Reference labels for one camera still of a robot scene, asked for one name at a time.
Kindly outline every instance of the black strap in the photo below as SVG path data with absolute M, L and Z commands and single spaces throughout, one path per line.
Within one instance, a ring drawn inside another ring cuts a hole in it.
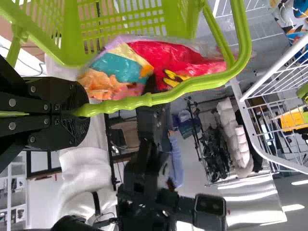
M 92 192 L 94 206 L 95 206 L 95 215 L 99 216 L 101 214 L 101 207 L 100 207 L 100 199 L 98 198 L 97 192 Z

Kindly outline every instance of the plastic basket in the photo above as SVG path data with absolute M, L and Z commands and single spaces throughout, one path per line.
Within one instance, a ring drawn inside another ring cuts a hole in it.
M 81 67 L 118 34 L 195 37 L 199 12 L 227 62 L 222 73 L 190 78 L 168 92 L 85 105 L 76 115 L 92 116 L 120 109 L 168 103 L 192 91 L 220 87 L 241 72 L 252 44 L 243 0 L 230 0 L 239 41 L 237 60 L 216 23 L 207 0 L 1 0 L 0 13 L 12 23 L 14 38 L 7 61 L 15 66 L 21 41 L 28 38 L 58 63 Z

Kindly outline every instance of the white wire rack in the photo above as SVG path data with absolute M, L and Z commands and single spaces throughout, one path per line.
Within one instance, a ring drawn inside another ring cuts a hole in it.
M 256 11 L 265 8 L 263 0 L 245 0 L 246 12 Z M 216 18 L 232 15 L 230 0 L 216 0 L 213 8 L 213 15 Z
M 307 51 L 294 58 L 307 43 L 308 33 L 243 95 L 237 81 L 231 81 L 255 150 L 277 171 L 308 174 L 308 123 L 304 119 L 308 108 L 296 95 L 308 82 L 308 60 L 299 63 Z
M 263 4 L 263 0 L 244 0 L 244 3 L 253 42 L 283 34 L 283 31 Z M 230 0 L 216 0 L 213 7 L 213 15 L 217 19 L 223 18 L 222 20 L 227 21 L 230 26 L 234 25 Z M 262 18 L 265 16 L 269 16 L 272 20 L 263 22 Z M 229 46 L 238 45 L 235 30 L 224 31 L 223 34 Z

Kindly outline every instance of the colorful plastic bag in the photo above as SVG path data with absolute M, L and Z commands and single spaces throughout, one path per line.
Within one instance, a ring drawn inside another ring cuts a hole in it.
M 226 70 L 219 49 L 185 39 L 120 35 L 87 65 L 79 82 L 90 98 L 120 100 L 142 94 L 150 75 L 159 91 L 191 77 Z

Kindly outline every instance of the basket handle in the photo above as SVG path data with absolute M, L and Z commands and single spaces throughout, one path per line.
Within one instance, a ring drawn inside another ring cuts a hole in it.
M 14 68 L 21 49 L 21 42 L 27 42 L 28 34 L 23 31 L 23 28 L 12 24 L 12 32 L 14 34 L 9 53 L 6 56 L 6 61 Z
M 118 110 L 133 110 L 139 106 L 152 106 L 161 103 L 169 103 L 181 95 L 197 91 L 218 88 L 239 74 L 250 59 L 252 42 L 246 18 L 244 0 L 230 0 L 233 12 L 235 30 L 239 41 L 239 56 L 235 60 L 228 44 L 212 14 L 207 0 L 204 0 L 203 14 L 211 28 L 216 43 L 227 62 L 227 70 L 220 73 L 194 77 L 181 82 L 175 88 L 162 93 L 147 93 L 139 97 L 127 97 L 118 101 L 106 100 L 101 104 L 85 104 L 74 111 L 75 116 L 90 117 L 99 113 L 114 113 Z

